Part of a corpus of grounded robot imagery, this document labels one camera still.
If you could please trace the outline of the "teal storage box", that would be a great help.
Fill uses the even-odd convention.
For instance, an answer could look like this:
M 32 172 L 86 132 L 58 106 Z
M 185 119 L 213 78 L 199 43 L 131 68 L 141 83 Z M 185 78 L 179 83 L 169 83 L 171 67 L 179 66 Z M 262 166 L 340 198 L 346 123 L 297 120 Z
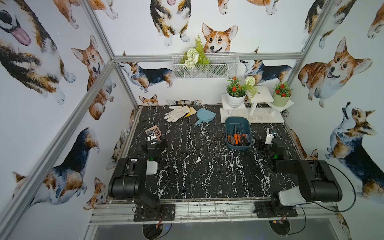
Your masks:
M 239 145 L 234 141 L 234 125 L 237 126 Z M 228 117 L 225 120 L 226 144 L 231 150 L 246 151 L 253 143 L 250 123 L 243 117 Z

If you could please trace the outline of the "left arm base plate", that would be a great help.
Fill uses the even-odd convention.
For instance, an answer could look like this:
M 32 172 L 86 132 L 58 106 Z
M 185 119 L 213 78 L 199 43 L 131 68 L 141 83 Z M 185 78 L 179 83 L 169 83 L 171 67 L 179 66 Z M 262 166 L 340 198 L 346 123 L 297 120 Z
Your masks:
M 154 209 L 136 206 L 134 222 L 173 221 L 175 213 L 175 204 L 160 204 Z

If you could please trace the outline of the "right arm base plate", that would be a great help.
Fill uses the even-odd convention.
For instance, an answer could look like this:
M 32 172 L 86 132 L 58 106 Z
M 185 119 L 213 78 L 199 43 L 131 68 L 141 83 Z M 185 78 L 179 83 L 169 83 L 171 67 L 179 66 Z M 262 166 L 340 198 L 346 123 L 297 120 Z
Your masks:
M 255 210 L 258 218 L 282 218 L 282 217 L 297 217 L 298 213 L 295 207 L 281 206 L 269 201 L 254 202 Z

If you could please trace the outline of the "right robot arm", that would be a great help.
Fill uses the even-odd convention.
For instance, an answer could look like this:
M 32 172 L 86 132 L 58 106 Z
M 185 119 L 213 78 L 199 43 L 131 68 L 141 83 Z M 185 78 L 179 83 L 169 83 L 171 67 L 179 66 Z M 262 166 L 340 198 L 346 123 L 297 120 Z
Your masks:
M 287 160 L 285 145 L 280 139 L 272 139 L 270 144 L 258 140 L 255 146 L 265 152 L 274 173 L 295 175 L 298 180 L 296 187 L 274 192 L 270 203 L 256 203 L 255 213 L 259 218 L 296 217 L 296 206 L 342 200 L 342 189 L 327 162 Z

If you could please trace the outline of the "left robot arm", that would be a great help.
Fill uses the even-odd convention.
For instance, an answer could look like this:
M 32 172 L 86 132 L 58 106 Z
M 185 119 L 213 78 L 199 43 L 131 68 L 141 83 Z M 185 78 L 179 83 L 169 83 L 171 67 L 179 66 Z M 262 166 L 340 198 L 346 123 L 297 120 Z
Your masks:
M 154 221 L 161 217 L 160 198 L 146 187 L 147 175 L 156 175 L 159 156 L 168 147 L 167 140 L 155 138 L 142 145 L 143 158 L 118 160 L 108 185 L 108 194 L 117 200 L 131 199 L 136 205 L 135 216 L 139 221 Z

